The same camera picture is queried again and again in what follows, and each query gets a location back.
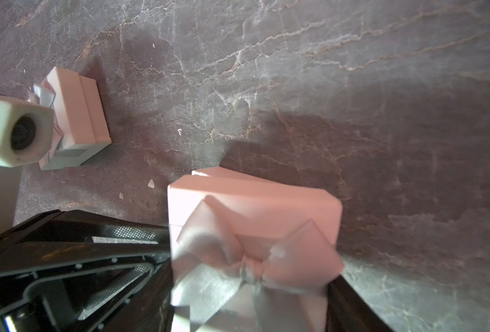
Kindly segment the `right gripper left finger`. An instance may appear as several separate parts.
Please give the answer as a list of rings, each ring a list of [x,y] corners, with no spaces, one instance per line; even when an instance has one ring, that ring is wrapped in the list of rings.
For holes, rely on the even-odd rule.
[[[172,288],[173,270],[167,260],[130,303],[105,324],[104,330],[169,332],[174,314]]]

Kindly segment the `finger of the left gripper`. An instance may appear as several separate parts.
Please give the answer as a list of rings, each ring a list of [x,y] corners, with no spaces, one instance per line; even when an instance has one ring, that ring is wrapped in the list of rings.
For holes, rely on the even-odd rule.
[[[167,260],[163,225],[38,214],[0,234],[0,331],[105,331]]]

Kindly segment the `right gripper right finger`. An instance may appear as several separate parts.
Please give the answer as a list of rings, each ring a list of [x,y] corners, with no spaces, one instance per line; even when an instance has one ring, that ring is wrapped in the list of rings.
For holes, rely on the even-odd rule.
[[[340,275],[327,288],[327,332],[393,332]]]

